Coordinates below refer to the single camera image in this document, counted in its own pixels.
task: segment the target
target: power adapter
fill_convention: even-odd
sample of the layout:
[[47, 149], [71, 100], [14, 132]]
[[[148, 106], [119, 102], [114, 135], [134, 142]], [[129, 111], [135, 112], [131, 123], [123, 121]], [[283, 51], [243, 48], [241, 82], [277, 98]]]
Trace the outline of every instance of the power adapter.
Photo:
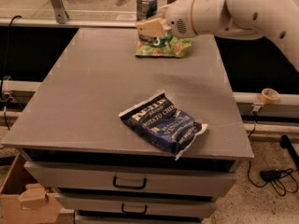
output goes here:
[[260, 176], [263, 181], [271, 182], [281, 177], [281, 172], [277, 170], [261, 171]]

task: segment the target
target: concrete floor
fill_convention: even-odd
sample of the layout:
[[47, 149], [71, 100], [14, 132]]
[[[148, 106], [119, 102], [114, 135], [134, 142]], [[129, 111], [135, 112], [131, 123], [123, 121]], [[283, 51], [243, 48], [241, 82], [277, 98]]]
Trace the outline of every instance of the concrete floor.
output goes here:
[[[68, 11], [71, 19], [78, 20], [117, 20], [123, 15], [130, 18], [135, 12], [135, 1], [131, 1], [124, 7], [116, 7], [113, 0], [63, 0], [64, 7]], [[160, 6], [165, 0], [159, 0]], [[53, 10], [50, 0], [0, 0], [0, 18], [10, 18], [14, 15], [22, 15], [24, 18], [32, 19], [53, 19]], [[8, 114], [8, 120], [13, 123], [18, 114]], [[287, 134], [294, 144], [299, 146], [299, 124], [270, 125], [258, 124], [257, 131], [251, 137], [251, 145], [255, 154], [252, 162], [251, 177], [255, 182], [263, 183], [259, 177], [259, 172], [270, 169], [296, 169], [289, 153], [279, 145], [280, 136]], [[245, 124], [247, 130], [253, 128], [252, 124]], [[7, 134], [8, 130], [4, 123], [0, 121], [0, 138]], [[0, 149], [0, 157], [16, 154], [16, 150], [11, 148]], [[0, 167], [0, 182], [7, 173], [8, 167]], [[210, 219], [205, 219], [206, 224], [253, 224], [271, 223], [281, 224], [299, 223], [299, 192], [288, 193], [285, 197], [280, 197], [271, 185], [263, 189], [258, 189], [250, 184], [247, 171], [249, 163], [241, 163], [237, 171], [238, 181], [230, 192], [217, 200], [218, 209]], [[293, 174], [299, 182], [299, 173]], [[294, 188], [291, 179], [284, 180], [286, 187]], [[0, 224], [6, 223], [0, 216]], [[56, 224], [71, 224], [73, 216], [71, 214], [61, 214]]]

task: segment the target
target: can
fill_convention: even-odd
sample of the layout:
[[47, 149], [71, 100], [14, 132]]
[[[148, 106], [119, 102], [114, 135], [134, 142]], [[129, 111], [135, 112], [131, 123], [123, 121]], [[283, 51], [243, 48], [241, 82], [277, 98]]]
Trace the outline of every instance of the can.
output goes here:
[[[158, 0], [136, 0], [138, 21], [146, 20], [157, 13]], [[156, 41], [156, 37], [148, 35], [139, 35], [139, 40], [144, 45], [152, 45]]]

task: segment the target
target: cabinet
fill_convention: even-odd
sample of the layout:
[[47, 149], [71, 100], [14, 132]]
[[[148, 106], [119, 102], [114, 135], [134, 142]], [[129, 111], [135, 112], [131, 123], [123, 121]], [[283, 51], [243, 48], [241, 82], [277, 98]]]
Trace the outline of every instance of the cabinet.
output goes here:
[[[182, 59], [136, 58], [136, 40], [135, 29], [79, 29], [3, 145], [76, 223], [201, 222], [253, 158], [215, 39], [196, 37]], [[157, 91], [208, 123], [178, 161], [118, 117]]]

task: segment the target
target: black drawer handle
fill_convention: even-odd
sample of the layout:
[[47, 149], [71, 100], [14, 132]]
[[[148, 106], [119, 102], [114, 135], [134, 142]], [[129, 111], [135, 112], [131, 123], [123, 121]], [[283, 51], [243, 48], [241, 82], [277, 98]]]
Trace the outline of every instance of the black drawer handle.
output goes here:
[[128, 212], [124, 210], [124, 203], [121, 205], [121, 211], [125, 214], [146, 214], [148, 211], [148, 206], [145, 205], [142, 212]]
[[142, 183], [141, 186], [134, 187], [134, 186], [118, 185], [116, 183], [117, 179], [118, 178], [116, 176], [114, 176], [114, 178], [113, 178], [113, 186], [114, 186], [114, 188], [117, 188], [117, 189], [135, 189], [135, 190], [141, 190], [141, 189], [143, 189], [143, 188], [145, 188], [147, 186], [147, 181], [148, 181], [147, 178], [144, 178], [143, 179], [143, 183]]

